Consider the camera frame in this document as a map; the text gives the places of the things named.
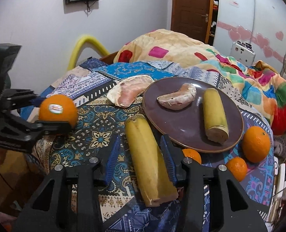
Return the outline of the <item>large orange with sticker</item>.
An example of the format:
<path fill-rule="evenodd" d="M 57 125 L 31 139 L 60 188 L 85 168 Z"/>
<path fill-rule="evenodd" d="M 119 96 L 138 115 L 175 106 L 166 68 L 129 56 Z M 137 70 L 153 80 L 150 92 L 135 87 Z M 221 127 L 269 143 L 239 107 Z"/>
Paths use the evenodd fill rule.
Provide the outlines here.
<path fill-rule="evenodd" d="M 52 95 L 40 105 L 39 121 L 69 122 L 75 128 L 78 121 L 78 111 L 73 100 L 65 95 Z"/>

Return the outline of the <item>yellow sugarcane piece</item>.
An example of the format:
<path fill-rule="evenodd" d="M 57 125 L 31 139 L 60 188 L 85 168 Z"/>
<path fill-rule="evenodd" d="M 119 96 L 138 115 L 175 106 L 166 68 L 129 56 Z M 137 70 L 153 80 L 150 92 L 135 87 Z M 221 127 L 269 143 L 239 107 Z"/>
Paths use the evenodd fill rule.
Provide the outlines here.
<path fill-rule="evenodd" d="M 214 88 L 206 89 L 202 104 L 204 128 L 208 140 L 225 143 L 229 137 L 228 122 L 218 91 Z"/>
<path fill-rule="evenodd" d="M 178 191 L 169 180 L 161 150 L 146 118 L 135 114 L 125 122 L 125 134 L 137 178 L 147 207 L 178 198 Z"/>

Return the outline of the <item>pink pomelo segment front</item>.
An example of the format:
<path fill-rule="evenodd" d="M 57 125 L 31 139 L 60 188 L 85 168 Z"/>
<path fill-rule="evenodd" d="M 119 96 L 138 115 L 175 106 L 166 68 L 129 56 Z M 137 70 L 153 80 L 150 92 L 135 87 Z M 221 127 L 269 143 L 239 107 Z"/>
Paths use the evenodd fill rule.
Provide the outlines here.
<path fill-rule="evenodd" d="M 158 103 L 170 110 L 179 111 L 189 106 L 196 97 L 197 89 L 191 83 L 184 83 L 176 92 L 157 97 Z"/>

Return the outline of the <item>pink pomelo segment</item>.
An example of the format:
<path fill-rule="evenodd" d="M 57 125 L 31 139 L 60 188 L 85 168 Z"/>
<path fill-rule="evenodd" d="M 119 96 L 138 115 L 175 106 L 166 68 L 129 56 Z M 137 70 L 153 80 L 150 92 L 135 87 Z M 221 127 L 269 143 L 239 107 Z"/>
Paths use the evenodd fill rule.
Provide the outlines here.
<path fill-rule="evenodd" d="M 197 89 L 191 83 L 184 83 L 176 92 L 157 97 L 158 103 L 170 110 L 179 111 L 189 106 L 196 97 Z"/>
<path fill-rule="evenodd" d="M 106 97 L 115 106 L 128 108 L 153 82 L 149 75 L 135 75 L 120 81 L 108 91 Z"/>

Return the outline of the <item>small tangerine right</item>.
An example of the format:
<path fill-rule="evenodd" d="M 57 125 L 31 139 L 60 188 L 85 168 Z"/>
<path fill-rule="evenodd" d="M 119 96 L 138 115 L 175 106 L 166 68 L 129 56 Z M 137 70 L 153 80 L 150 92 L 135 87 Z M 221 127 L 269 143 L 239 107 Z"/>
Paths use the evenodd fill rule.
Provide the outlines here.
<path fill-rule="evenodd" d="M 247 175 L 247 164 L 244 159 L 240 157 L 229 160 L 226 163 L 226 167 L 239 182 L 243 181 Z"/>

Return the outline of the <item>small tangerine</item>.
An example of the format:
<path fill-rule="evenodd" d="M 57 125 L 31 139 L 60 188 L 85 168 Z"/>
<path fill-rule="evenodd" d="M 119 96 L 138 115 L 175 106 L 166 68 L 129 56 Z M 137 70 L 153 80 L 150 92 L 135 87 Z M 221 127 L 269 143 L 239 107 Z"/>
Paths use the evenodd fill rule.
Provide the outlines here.
<path fill-rule="evenodd" d="M 226 163 L 226 167 L 239 182 L 243 181 L 247 175 L 247 164 L 244 159 L 240 157 L 229 160 Z"/>
<path fill-rule="evenodd" d="M 190 149 L 190 148 L 186 148 L 186 149 L 183 149 L 182 151 L 183 151 L 183 154 L 184 154 L 185 157 L 191 158 L 192 160 L 195 160 L 199 164 L 202 163 L 201 156 L 200 156 L 200 154 L 196 150 Z"/>

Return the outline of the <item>blue patterned patchwork cloth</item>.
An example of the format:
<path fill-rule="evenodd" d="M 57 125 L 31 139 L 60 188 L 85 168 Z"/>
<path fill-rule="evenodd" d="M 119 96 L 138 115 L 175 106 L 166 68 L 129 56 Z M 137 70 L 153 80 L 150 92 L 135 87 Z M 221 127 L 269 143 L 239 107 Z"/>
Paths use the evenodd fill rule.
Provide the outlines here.
<path fill-rule="evenodd" d="M 268 121 L 244 99 L 243 91 L 233 87 L 244 82 L 238 69 L 224 67 L 215 60 L 197 66 L 182 68 L 169 61 L 116 62 L 107 65 L 98 59 L 87 60 L 67 72 L 47 88 L 43 97 L 65 95 L 78 100 L 78 122 L 75 130 L 62 136 L 44 136 L 33 148 L 45 172 L 56 165 L 81 165 L 107 147 L 114 134 L 121 136 L 120 153 L 113 179 L 99 190 L 103 221 L 113 224 L 109 231 L 174 231 L 180 202 L 160 202 L 150 206 L 157 196 L 175 193 L 168 177 L 147 181 L 153 169 L 165 173 L 164 164 L 156 166 L 155 153 L 159 151 L 156 130 L 143 109 L 143 97 L 138 96 L 127 108 L 116 106 L 106 97 L 108 89 L 135 75 L 147 75 L 157 81 L 162 78 L 192 78 L 208 83 L 225 93 L 237 105 L 243 117 L 244 128 L 262 128 L 268 135 L 272 130 Z M 149 199 L 141 198 L 142 189 Z"/>

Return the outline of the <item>small tangerine left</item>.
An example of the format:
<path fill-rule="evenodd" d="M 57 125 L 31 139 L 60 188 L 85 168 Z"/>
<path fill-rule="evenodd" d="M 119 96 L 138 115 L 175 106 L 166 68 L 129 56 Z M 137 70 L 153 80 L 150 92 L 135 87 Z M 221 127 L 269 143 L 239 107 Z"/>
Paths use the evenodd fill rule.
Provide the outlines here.
<path fill-rule="evenodd" d="M 190 149 L 190 148 L 186 148 L 186 149 L 183 149 L 182 151 L 183 151 L 183 154 L 184 154 L 185 157 L 191 158 L 192 160 L 195 160 L 199 164 L 202 163 L 201 156 L 200 156 L 200 154 L 196 150 Z"/>

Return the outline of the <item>large orange right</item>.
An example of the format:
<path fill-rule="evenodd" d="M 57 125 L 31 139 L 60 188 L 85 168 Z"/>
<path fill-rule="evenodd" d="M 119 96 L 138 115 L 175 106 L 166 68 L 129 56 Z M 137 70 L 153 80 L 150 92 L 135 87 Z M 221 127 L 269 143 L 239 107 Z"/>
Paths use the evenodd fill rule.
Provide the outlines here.
<path fill-rule="evenodd" d="M 246 159 L 252 163 L 263 161 L 270 152 L 270 137 L 263 128 L 250 127 L 243 136 L 242 150 Z"/>

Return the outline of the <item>pink pomelo segment back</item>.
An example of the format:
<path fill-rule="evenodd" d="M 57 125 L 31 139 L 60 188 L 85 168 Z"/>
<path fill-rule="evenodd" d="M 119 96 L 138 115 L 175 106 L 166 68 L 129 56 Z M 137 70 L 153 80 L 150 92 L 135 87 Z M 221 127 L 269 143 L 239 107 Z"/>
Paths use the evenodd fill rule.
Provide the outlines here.
<path fill-rule="evenodd" d="M 115 106 L 128 108 L 153 82 L 149 75 L 135 75 L 120 81 L 108 91 L 106 97 Z"/>

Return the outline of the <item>purple round plate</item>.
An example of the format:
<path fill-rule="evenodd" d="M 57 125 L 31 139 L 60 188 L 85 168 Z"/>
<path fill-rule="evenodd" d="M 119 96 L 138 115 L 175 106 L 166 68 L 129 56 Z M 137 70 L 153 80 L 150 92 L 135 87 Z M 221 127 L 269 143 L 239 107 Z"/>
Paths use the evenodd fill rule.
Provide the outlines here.
<path fill-rule="evenodd" d="M 162 107 L 157 97 L 179 90 L 182 84 L 191 83 L 197 89 L 195 100 L 180 111 Z M 167 134 L 172 141 L 198 152 L 219 153 L 230 150 L 240 141 L 244 123 L 240 110 L 234 101 L 218 90 L 228 122 L 229 137 L 224 144 L 208 140 L 205 134 L 202 97 L 206 89 L 213 86 L 192 78 L 162 78 L 151 84 L 143 95 L 143 109 L 146 117 L 162 134 Z"/>

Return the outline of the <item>colourful squares yellow quilt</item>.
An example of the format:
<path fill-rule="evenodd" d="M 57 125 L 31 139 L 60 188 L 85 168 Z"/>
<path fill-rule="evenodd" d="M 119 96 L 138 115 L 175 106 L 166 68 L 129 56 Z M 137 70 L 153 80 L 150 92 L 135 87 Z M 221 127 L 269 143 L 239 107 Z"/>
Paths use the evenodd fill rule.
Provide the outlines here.
<path fill-rule="evenodd" d="M 265 62 L 258 61 L 248 68 L 208 44 L 166 29 L 125 44 L 114 61 L 171 61 L 185 69 L 199 67 L 218 72 L 267 119 L 275 135 L 286 133 L 286 80 Z"/>

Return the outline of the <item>white small cabinet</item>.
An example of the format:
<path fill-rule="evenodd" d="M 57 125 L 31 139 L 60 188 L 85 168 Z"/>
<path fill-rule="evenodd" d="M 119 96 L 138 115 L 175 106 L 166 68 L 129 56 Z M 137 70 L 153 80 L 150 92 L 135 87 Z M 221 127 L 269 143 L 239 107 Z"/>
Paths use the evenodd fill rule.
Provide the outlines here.
<path fill-rule="evenodd" d="M 252 66 L 255 60 L 255 55 L 256 54 L 253 51 L 251 44 L 240 41 L 233 42 L 230 56 L 243 65 L 247 67 Z"/>

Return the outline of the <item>brown wooden door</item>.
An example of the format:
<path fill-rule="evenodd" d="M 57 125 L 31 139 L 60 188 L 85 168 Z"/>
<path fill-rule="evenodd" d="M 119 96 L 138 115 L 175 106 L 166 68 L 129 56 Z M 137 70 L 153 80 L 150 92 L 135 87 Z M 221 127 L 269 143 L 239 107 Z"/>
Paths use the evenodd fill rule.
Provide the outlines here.
<path fill-rule="evenodd" d="M 213 0 L 172 0 L 171 30 L 207 43 Z"/>

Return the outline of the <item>yellow foam padded rail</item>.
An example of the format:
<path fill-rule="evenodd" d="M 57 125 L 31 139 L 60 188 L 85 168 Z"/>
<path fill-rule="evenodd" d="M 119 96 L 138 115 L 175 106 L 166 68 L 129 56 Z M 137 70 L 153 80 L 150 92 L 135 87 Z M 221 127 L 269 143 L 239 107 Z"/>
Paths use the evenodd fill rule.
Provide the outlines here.
<path fill-rule="evenodd" d="M 90 35 L 83 35 L 80 39 L 78 39 L 73 51 L 71 52 L 67 71 L 70 71 L 76 67 L 80 55 L 86 48 L 92 49 L 98 55 L 100 55 L 100 57 L 105 57 L 110 54 L 110 52 L 96 37 Z"/>

